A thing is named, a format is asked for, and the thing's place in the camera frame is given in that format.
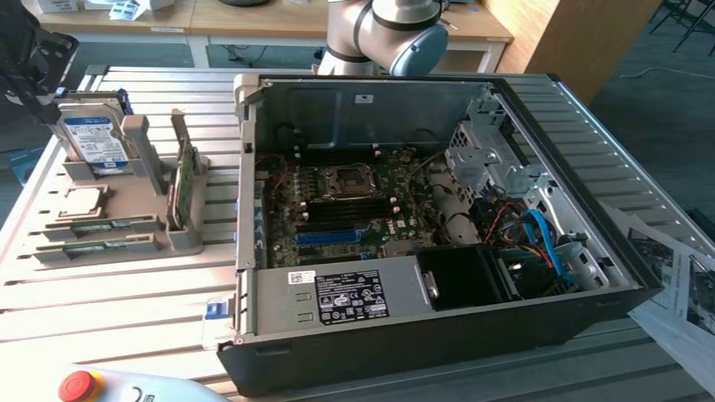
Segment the paper document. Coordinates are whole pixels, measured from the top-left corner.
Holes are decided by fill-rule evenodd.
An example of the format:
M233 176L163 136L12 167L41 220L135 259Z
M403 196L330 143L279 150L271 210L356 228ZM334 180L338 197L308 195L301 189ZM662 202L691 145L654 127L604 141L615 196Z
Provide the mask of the paper document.
M147 6L136 2L119 2L109 10L109 19L113 21L135 21L147 11Z
M630 315L711 394L715 394L715 260L603 206L663 284Z

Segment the robotic arm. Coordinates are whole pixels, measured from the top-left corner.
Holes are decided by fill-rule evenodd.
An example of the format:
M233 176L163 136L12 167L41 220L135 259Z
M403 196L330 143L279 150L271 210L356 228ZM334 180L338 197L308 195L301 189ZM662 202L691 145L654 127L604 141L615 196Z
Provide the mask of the robotic arm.
M327 53L320 75L426 75L447 50L438 25L442 1L328 0Z

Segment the red button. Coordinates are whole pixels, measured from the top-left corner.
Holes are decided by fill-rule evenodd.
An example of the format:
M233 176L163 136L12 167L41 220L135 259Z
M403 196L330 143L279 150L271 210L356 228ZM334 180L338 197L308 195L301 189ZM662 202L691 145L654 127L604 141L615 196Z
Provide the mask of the red button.
M75 371L59 386L59 398L64 402L81 402L92 396L97 379L87 371Z

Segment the white sticker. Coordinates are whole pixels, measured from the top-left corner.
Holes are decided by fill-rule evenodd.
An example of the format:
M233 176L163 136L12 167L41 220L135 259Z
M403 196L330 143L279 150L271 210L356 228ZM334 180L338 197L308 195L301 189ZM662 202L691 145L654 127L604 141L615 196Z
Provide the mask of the white sticker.
M355 96L355 104L372 103L374 98L375 98L374 95L356 95Z
M100 168L127 166L127 152L121 141L112 137L113 126L107 117L69 117L64 123L87 163L99 164Z
M88 245L87 247L77 247L76 249L67 249L71 253L85 253L95 251L104 251L104 247L100 245Z
M76 232L92 232L95 230L111 230L112 226L108 224L93 224L91 226L80 226L75 228Z
M172 34L183 34L183 28L152 28L152 32L168 32Z
M315 282L315 271L288 272L288 285Z

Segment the power supply label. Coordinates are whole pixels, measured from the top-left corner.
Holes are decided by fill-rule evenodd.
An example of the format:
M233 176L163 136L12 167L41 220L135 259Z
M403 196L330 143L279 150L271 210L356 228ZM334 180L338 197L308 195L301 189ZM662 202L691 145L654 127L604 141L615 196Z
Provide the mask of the power supply label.
M326 325L390 317L378 271L315 276L315 292Z

